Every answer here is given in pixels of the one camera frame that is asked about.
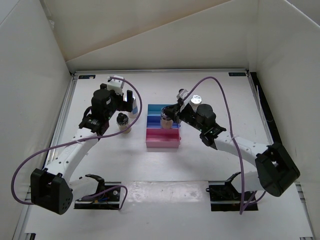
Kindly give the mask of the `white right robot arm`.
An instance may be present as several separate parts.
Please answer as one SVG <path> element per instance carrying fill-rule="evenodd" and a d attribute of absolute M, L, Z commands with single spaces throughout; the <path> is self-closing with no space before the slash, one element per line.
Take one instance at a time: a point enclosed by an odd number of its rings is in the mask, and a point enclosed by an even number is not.
<path fill-rule="evenodd" d="M 266 191 L 280 197 L 301 175 L 286 148 L 279 142 L 271 145 L 232 136 L 216 122 L 216 114 L 209 104 L 196 110 L 190 105 L 164 107 L 163 113 L 175 123 L 184 122 L 200 132 L 201 141 L 210 148 L 226 152 L 253 165 L 256 170 L 233 175 L 224 193 L 230 200 L 238 199 L 243 191 Z"/>

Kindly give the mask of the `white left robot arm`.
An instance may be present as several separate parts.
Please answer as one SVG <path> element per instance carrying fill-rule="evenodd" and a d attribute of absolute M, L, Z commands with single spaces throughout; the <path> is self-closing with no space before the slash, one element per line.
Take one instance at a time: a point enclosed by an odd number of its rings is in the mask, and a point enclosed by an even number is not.
<path fill-rule="evenodd" d="M 133 92 L 127 97 L 121 88 L 111 89 L 106 84 L 93 93 L 91 105 L 74 135 L 74 144 L 65 146 L 59 156 L 44 169 L 35 169 L 30 176 L 31 202 L 34 205 L 64 214 L 77 200 L 100 200 L 105 194 L 105 180 L 95 174 L 86 174 L 72 181 L 71 176 L 89 150 L 99 142 L 109 128 L 115 112 L 131 112 Z"/>

